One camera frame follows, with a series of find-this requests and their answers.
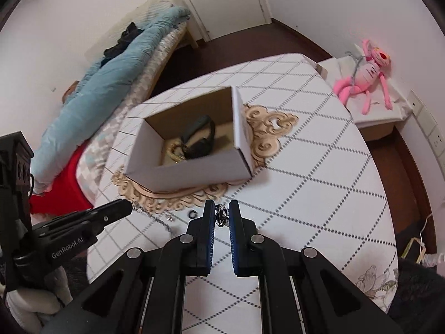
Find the pink panther plush toy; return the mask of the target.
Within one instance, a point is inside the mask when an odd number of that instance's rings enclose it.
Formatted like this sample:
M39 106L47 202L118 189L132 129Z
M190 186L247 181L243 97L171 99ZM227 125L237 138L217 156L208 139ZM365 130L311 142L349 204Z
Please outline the pink panther plush toy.
M379 81L383 90L385 108L392 110L393 106L385 77L385 71L391 67L391 57L369 39L362 41L362 49L364 55L358 58L352 74L337 80L333 86L333 92L343 105L347 104L350 97L365 94L362 114L366 115L371 106L370 89Z

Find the red cloth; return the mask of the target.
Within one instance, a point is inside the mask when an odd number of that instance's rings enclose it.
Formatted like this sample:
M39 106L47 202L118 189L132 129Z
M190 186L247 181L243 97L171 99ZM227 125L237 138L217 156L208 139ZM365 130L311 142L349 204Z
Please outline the red cloth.
M29 200L30 214L65 216L67 214L89 210L93 204L83 194L76 178L76 170L81 154L89 141L77 147L68 164L54 179L50 191L43 195L33 195Z

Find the grey checked mattress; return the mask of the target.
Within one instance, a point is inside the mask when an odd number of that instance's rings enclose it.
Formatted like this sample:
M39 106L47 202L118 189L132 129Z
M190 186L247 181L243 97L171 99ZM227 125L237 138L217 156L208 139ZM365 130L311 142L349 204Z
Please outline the grey checked mattress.
M109 152L125 116L133 107L147 100L156 81L174 50L186 35L187 24L181 22L161 39L143 71L130 86L127 96L117 109L91 137L82 152L76 168L75 177L85 198L94 203Z

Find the black smart watch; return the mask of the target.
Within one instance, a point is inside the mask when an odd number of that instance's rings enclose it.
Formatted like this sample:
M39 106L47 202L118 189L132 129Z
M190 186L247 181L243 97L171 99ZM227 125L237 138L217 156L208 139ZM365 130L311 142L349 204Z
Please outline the black smart watch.
M184 159L192 160L211 154L216 134L216 125L208 115L197 118L179 138Z

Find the white wall sockets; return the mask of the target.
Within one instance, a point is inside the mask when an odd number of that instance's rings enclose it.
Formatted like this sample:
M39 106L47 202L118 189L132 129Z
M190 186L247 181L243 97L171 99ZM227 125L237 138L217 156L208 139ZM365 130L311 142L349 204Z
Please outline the white wall sockets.
M414 90L410 90L407 101L410 103L412 114L414 115L417 124L428 140L428 144L436 157L442 173L444 173L444 135L439 129L430 110L417 96Z

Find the white cardboard box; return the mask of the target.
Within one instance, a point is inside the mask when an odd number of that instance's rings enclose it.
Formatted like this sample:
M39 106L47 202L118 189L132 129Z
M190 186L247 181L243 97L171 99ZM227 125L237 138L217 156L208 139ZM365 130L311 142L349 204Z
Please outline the white cardboard box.
M249 179L250 127L236 87L143 119L124 174L154 193Z

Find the white cloth covered box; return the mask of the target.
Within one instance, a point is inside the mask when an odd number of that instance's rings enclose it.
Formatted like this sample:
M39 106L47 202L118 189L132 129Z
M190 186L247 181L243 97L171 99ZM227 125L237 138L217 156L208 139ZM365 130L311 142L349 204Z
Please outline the white cloth covered box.
M362 46L357 50L359 51L357 55L347 52L344 57L330 58L317 63L316 70L327 84L333 88L337 80L352 74L358 58L364 55ZM379 81L370 89L371 106L366 115L362 114L362 108L366 99L365 94L350 97L347 104L344 105L366 141L381 139L389 135L396 123L405 121L412 113L407 100L390 84L390 72L391 67L385 71L385 77L393 106L392 110L385 108L383 90Z

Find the black clothes on bed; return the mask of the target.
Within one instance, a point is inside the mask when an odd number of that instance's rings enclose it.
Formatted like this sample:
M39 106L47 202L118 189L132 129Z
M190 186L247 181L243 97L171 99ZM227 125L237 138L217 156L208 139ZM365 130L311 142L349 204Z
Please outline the black clothes on bed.
M131 22L127 26L126 30L121 34L116 44L111 46L111 48L107 48L103 52L103 59L100 62L100 66L103 67L109 61L122 54L130 45L130 43L143 32L144 30L139 29L135 22Z

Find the white door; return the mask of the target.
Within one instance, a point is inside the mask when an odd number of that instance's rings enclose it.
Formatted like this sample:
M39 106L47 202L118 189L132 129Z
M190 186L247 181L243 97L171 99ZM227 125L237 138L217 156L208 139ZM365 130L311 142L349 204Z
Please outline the white door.
M271 23L267 0L183 0L205 41Z

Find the light blue quilt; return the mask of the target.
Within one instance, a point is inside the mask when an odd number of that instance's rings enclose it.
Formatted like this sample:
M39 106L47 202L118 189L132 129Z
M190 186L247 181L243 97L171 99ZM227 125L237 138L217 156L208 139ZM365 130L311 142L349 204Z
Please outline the light blue quilt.
M77 147L93 136L121 104L160 41L189 16L187 7L168 8L140 28L119 55L90 67L41 137L30 168L35 194L52 185Z

